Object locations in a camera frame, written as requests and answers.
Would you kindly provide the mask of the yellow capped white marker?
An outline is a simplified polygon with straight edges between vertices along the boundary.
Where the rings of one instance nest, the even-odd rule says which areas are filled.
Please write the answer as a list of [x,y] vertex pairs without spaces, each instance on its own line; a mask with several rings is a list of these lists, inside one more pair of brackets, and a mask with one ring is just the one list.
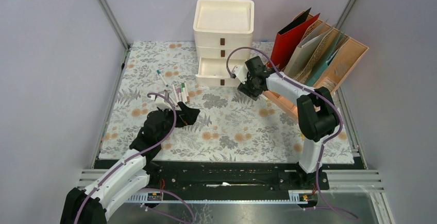
[[259,95],[259,98],[262,98],[266,101],[270,101],[264,94]]

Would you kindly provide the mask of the red folder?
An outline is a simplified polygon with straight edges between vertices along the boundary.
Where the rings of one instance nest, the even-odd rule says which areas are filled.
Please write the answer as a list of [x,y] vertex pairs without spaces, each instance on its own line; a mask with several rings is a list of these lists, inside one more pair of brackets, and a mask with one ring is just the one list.
[[315,23],[320,13],[315,16],[309,17],[311,8],[298,15],[291,23],[285,26],[276,34],[274,42],[271,60],[272,63],[268,63],[268,67],[276,66],[278,69],[283,69],[287,66],[292,54],[294,53],[297,45],[304,37],[307,29]]

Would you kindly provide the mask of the beige folder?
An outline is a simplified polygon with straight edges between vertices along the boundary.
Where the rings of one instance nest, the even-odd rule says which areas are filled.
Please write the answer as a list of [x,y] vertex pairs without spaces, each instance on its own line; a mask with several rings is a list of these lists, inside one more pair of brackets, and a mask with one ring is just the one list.
[[326,23],[327,21],[316,21],[306,30],[283,70],[288,77],[296,77],[307,65],[323,38],[332,29],[332,26]]

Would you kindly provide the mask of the white three-drawer organizer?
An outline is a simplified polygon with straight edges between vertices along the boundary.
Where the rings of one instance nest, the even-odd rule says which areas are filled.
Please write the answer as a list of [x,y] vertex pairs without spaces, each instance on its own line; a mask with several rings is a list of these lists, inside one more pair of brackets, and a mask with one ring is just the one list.
[[237,87],[231,78],[244,65],[252,46],[255,3],[252,0],[198,0],[193,31],[199,62],[195,75],[202,87]]

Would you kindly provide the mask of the teal folder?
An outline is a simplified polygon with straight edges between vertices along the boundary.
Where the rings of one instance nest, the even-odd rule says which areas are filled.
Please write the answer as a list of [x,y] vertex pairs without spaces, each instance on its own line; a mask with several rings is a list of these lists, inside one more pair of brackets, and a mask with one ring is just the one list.
[[344,32],[337,34],[332,42],[328,45],[325,52],[321,55],[318,62],[314,65],[309,75],[306,77],[304,84],[310,87],[319,88],[323,85],[324,73],[328,69],[330,62],[332,61],[332,54],[339,42],[345,37]]

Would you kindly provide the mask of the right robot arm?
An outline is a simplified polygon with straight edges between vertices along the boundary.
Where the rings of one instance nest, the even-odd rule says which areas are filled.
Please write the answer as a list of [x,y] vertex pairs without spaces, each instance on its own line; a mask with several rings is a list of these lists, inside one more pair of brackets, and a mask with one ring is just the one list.
[[276,68],[267,68],[256,56],[230,70],[232,78],[240,81],[238,90],[257,100],[265,91],[279,94],[297,108],[298,125],[305,137],[299,159],[302,171],[296,174],[296,184],[303,189],[316,182],[315,172],[322,165],[324,145],[343,129],[343,121],[326,87],[304,85]]

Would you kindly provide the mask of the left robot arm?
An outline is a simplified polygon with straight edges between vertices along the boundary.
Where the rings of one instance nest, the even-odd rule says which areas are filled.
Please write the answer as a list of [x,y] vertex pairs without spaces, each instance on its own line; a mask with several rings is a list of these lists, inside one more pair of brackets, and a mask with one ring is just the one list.
[[134,141],[121,159],[84,189],[71,189],[65,199],[60,223],[107,223],[118,208],[143,188],[159,184],[158,165],[152,159],[175,128],[193,125],[199,109],[183,102],[158,105],[148,113]]

